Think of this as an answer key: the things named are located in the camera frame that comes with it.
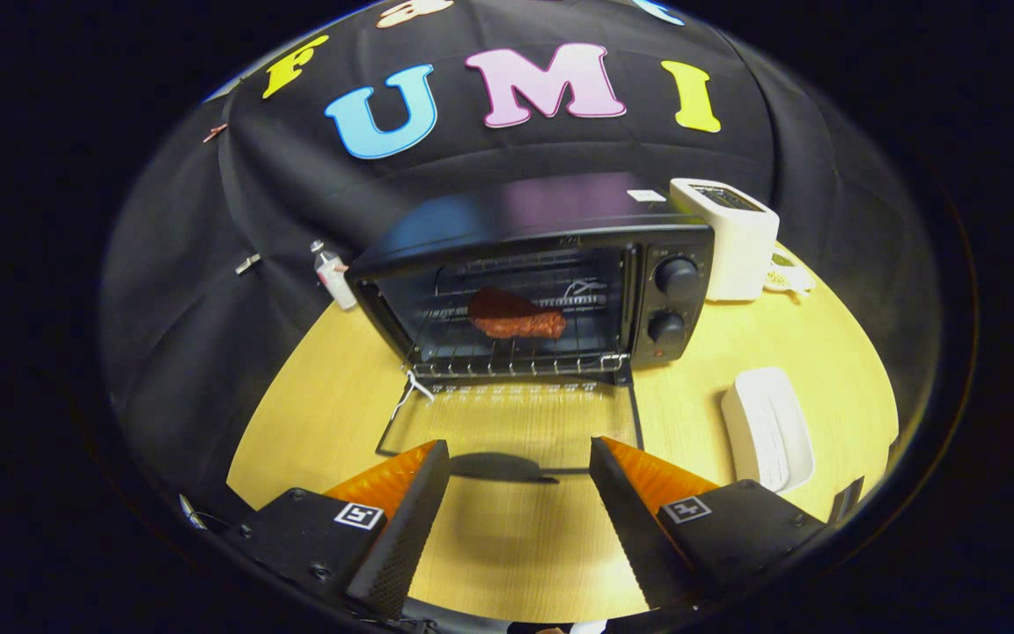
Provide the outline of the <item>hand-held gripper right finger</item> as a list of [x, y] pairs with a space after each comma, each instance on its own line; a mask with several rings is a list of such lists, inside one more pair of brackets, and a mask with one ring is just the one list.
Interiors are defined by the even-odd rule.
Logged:
[[719, 485], [609, 437], [589, 476], [652, 609], [753, 590], [826, 529], [753, 479]]

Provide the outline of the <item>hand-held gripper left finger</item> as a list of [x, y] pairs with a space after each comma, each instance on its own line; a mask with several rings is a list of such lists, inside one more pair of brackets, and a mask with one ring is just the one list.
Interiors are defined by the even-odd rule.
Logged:
[[399, 619], [451, 472], [434, 440], [325, 492], [290, 487], [239, 522], [239, 553], [311, 598]]

